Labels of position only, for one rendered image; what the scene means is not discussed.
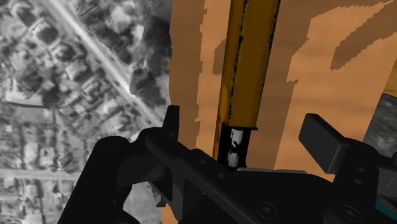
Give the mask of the yellow stick with black tip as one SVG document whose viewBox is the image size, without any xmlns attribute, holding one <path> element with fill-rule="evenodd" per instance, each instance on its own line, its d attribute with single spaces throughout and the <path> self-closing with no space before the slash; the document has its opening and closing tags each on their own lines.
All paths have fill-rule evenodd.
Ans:
<svg viewBox="0 0 397 224">
<path fill-rule="evenodd" d="M 281 0 L 231 0 L 213 158 L 229 169 L 246 166 Z"/>
</svg>

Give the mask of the brown wooden table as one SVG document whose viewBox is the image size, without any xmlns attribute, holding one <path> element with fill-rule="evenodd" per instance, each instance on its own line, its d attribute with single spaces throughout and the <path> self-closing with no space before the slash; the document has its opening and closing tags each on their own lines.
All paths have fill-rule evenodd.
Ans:
<svg viewBox="0 0 397 224">
<path fill-rule="evenodd" d="M 212 153 L 230 0 L 172 0 L 169 88 L 179 140 Z M 281 0 L 250 167 L 324 172 L 298 141 L 307 113 L 363 139 L 397 81 L 397 0 Z"/>
</svg>

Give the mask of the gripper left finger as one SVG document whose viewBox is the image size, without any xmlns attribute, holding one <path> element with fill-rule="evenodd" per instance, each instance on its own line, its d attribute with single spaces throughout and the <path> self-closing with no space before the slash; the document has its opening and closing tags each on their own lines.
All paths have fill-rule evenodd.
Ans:
<svg viewBox="0 0 397 224">
<path fill-rule="evenodd" d="M 179 107 L 170 105 L 161 127 L 134 142 L 99 140 L 59 224 L 139 224 L 123 210 L 133 185 L 150 182 L 178 224 L 268 224 L 254 187 L 260 174 L 237 172 L 178 141 Z"/>
</svg>

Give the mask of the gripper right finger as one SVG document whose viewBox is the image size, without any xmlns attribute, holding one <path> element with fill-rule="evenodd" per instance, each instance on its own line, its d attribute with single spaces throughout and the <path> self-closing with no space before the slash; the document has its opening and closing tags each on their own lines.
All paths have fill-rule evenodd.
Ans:
<svg viewBox="0 0 397 224">
<path fill-rule="evenodd" d="M 397 224 L 397 153 L 383 156 L 314 113 L 305 115 L 298 139 L 322 170 L 334 175 L 331 210 L 337 221 Z"/>
</svg>

